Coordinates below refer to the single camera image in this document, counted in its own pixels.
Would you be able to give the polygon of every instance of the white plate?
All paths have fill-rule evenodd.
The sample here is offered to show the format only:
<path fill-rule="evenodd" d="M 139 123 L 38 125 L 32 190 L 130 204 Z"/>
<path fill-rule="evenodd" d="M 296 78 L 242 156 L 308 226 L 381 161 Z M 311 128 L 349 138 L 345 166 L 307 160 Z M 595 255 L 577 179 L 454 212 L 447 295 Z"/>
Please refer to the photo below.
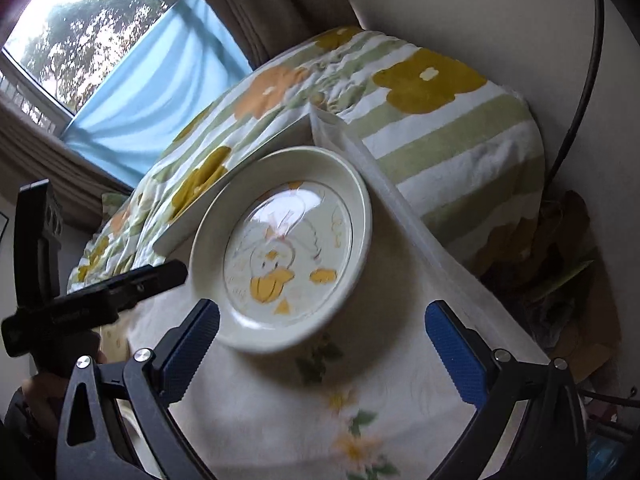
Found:
<path fill-rule="evenodd" d="M 249 352 L 304 339 L 352 291 L 371 233 L 366 186 L 341 156 L 298 146 L 245 168 L 209 207 L 191 250 L 194 291 L 220 308 L 216 339 Z"/>

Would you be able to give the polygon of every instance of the striped duvet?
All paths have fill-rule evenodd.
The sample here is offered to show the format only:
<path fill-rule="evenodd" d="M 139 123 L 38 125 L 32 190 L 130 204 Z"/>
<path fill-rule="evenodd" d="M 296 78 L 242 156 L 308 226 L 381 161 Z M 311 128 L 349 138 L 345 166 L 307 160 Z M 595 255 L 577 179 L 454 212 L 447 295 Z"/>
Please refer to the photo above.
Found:
<path fill-rule="evenodd" d="M 526 104 L 458 61 L 339 28 L 260 67 L 194 118 L 87 245 L 69 290 L 160 263 L 152 244 L 164 229 L 309 104 L 344 119 L 472 272 L 530 243 L 544 159 Z"/>

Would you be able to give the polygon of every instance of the screw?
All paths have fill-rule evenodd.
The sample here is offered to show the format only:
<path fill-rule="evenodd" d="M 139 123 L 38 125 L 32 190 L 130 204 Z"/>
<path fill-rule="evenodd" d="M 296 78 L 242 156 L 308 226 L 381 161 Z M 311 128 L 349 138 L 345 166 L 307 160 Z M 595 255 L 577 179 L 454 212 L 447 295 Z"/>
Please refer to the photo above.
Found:
<path fill-rule="evenodd" d="M 149 350 L 149 348 L 141 348 L 135 354 L 133 354 L 133 358 L 139 363 L 148 361 L 150 357 L 151 357 L 151 350 Z"/>
<path fill-rule="evenodd" d="M 83 355 L 81 358 L 76 361 L 76 366 L 78 368 L 87 368 L 88 365 L 91 364 L 91 358 L 88 355 Z"/>
<path fill-rule="evenodd" d="M 494 351 L 494 358 L 496 361 L 500 361 L 501 363 L 508 363 L 511 361 L 511 354 L 502 348 L 498 348 Z"/>
<path fill-rule="evenodd" d="M 562 359 L 561 357 L 556 357 L 554 359 L 554 366 L 558 370 L 566 370 L 568 365 L 564 359 Z"/>

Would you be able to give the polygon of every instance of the wall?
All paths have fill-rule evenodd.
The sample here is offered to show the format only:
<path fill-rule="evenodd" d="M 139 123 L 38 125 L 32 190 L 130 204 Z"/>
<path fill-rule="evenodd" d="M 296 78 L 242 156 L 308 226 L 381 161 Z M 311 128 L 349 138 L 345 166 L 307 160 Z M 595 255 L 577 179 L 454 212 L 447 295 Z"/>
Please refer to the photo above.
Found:
<path fill-rule="evenodd" d="M 10 218 L 9 225 L 0 241 L 0 317 L 5 318 L 15 311 L 14 286 L 14 206 L 0 196 L 0 211 Z M 15 389 L 29 376 L 28 356 L 12 359 L 0 350 L 0 415 L 4 418 Z"/>
<path fill-rule="evenodd" d="M 13 258 L 15 207 L 0 196 L 0 211 L 10 218 L 0 241 L 0 319 L 4 319 L 14 313 L 16 305 Z M 82 250 L 89 238 L 88 234 L 65 226 L 62 250 L 58 258 L 61 290 L 66 289 L 66 279 L 82 256 Z M 0 416 L 2 418 L 16 388 L 30 375 L 29 357 L 10 358 L 2 346 L 0 349 Z"/>
<path fill-rule="evenodd" d="M 593 0 L 351 0 L 367 28 L 473 66 L 528 100 L 547 160 L 571 123 L 588 66 Z M 640 386 L 640 47 L 609 0 L 602 63 L 578 138 L 558 174 L 586 200 L 623 332 L 620 392 Z"/>

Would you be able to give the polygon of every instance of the cartoon duck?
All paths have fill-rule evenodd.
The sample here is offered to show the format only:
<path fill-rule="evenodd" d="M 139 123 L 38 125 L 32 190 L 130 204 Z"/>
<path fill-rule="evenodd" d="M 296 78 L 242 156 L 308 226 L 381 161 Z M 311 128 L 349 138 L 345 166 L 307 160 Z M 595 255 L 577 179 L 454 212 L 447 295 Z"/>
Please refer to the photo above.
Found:
<path fill-rule="evenodd" d="M 295 277 L 289 269 L 296 251 L 286 240 L 272 238 L 257 246 L 250 257 L 252 298 L 259 303 L 271 303 L 280 297 L 284 284 Z"/>
<path fill-rule="evenodd" d="M 296 250 L 316 265 L 321 261 L 318 232 L 304 218 L 307 211 L 319 205 L 321 198 L 299 189 L 300 183 L 295 184 L 290 184 L 289 190 L 278 193 L 254 211 L 249 220 L 250 227 L 236 249 L 237 254 L 251 250 L 249 292 L 258 303 L 279 300 L 274 314 L 290 314 L 289 303 L 281 296 L 285 284 L 295 278 L 291 266 Z M 337 279 L 337 273 L 334 269 L 316 268 L 308 279 L 315 285 L 331 283 Z"/>

